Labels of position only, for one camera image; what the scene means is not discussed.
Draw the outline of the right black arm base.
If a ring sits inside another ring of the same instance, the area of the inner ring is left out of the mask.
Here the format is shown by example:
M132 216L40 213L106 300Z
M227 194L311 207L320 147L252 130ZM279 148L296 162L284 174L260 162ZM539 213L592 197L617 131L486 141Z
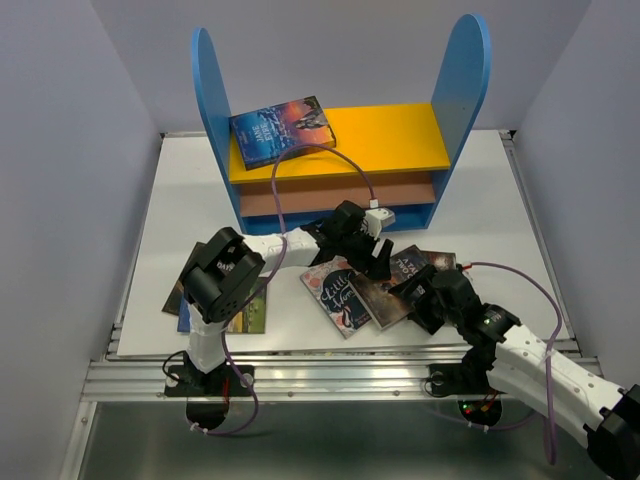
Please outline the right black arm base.
M525 417L516 423L502 424L501 393L489 386L483 371L474 372L461 363L428 365L422 388L435 399L457 396L460 417L450 417L450 420L485 433L512 431L529 421Z

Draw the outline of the Jane Eyre blue book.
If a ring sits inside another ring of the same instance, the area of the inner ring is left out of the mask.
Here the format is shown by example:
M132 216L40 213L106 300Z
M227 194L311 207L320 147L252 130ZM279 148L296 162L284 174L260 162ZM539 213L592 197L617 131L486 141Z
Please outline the Jane Eyre blue book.
M246 170L319 151L305 144L336 146L336 136L315 96L307 96L232 116L231 130Z

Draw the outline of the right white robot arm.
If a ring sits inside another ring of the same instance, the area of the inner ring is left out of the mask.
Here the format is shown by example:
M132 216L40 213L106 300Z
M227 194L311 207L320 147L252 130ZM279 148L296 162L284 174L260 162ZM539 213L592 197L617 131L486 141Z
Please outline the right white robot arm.
M429 333L449 324L469 350L458 363L433 364L425 381L433 396L513 396L586 448L612 479L639 476L639 387L597 376L538 338L503 307L484 303L464 269L432 265L390 290L409 303L411 319Z

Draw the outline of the A Tale of Two Cities book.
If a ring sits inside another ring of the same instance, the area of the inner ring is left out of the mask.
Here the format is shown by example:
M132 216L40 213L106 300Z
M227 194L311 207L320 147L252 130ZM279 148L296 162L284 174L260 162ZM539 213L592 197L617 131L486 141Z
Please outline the A Tale of Two Cities book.
M408 301L392 295L389 290L409 280L427 263L424 253L416 245L411 245L391 256L389 280L373 282L364 274L350 280L356 297L381 330L395 325L411 312Z

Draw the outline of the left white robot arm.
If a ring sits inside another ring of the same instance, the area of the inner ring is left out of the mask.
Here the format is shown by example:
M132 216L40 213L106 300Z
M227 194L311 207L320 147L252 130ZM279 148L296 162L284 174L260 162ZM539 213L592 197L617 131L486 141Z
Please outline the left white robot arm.
M375 200L362 209L342 202L329 216L268 235L219 230L183 268L179 282L190 316L188 382L199 393L215 392L225 362L223 328L245 305L259 276L281 268L311 267L339 256L369 279L388 280L393 242L379 242L395 214Z

